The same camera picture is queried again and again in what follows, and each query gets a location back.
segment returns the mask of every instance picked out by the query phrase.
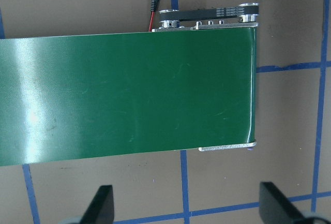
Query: green belt surface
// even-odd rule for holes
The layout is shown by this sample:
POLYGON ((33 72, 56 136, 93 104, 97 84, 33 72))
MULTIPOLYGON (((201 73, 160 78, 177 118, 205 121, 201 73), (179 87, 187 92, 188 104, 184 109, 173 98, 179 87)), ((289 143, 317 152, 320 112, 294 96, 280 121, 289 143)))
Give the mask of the green belt surface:
POLYGON ((0 40, 0 166, 254 141, 256 28, 0 40))

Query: grid line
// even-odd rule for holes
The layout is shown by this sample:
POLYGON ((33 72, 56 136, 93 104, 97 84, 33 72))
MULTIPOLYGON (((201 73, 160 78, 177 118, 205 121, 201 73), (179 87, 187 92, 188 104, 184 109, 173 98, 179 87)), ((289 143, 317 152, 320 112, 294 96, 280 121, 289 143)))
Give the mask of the grid line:
POLYGON ((189 207, 189 197, 188 197, 188 175, 187 175, 186 150, 180 151, 180 170, 182 172, 184 224, 190 224, 190 207, 189 207))
POLYGON ((30 173, 30 165, 22 165, 22 169, 23 169, 23 174, 24 174, 27 196, 29 198, 33 223, 40 224, 35 190, 33 188, 33 182, 32 182, 32 177, 31 177, 31 173, 30 173))
POLYGON ((326 74, 326 59, 327 59, 327 36, 328 36, 328 22, 329 22, 329 1, 324 0, 323 13, 323 38, 321 45, 321 77, 319 86, 319 102, 317 112, 317 127, 316 127, 316 141, 315 141, 315 156, 314 156, 314 171, 312 179, 312 199, 311 211, 316 211, 317 192, 319 182, 320 156, 321 156, 321 142, 322 142, 322 127, 323 127, 323 109, 324 109, 324 93, 325 93, 325 74, 326 74))
MULTIPOLYGON (((331 191, 317 193, 317 198, 325 198, 325 197, 331 197, 331 191)), ((291 202, 311 200, 312 194, 289 197, 288 199, 291 202)), ((190 216, 201 216, 201 215, 219 214, 219 213, 223 213, 223 212, 231 212, 231 211, 238 211, 238 210, 247 210, 247 209, 255 208, 255 207, 259 207, 258 202, 243 203, 243 204, 216 207, 216 208, 208 208, 205 210, 190 211, 189 213, 190 213, 190 216)), ((160 215, 160 216, 130 219, 130 220, 120 220, 120 221, 115 221, 114 223, 115 224, 140 224, 140 223, 149 223, 149 222, 162 221, 162 220, 174 220, 174 219, 181 219, 181 218, 184 218, 184 213, 160 215)))

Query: black timing belt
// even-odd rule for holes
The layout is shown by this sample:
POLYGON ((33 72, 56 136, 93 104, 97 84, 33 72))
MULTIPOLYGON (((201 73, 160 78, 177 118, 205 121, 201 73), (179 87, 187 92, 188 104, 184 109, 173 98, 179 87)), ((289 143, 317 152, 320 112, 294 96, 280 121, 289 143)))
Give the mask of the black timing belt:
POLYGON ((236 18, 244 14, 259 14, 259 7, 237 6, 230 8, 213 8, 190 11, 176 11, 160 13, 161 21, 178 20, 178 21, 200 21, 212 19, 236 18))

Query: red wire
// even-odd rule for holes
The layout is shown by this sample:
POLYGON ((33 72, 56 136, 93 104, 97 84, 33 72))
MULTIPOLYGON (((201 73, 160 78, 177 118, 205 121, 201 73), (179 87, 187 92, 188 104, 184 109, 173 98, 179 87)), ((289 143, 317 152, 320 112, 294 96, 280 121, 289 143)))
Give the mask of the red wire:
POLYGON ((150 20, 150 22, 149 22, 149 27, 148 27, 148 31, 149 31, 149 32, 152 31, 154 15, 155 15, 155 12, 152 11, 152 12, 151 12, 151 20, 150 20))

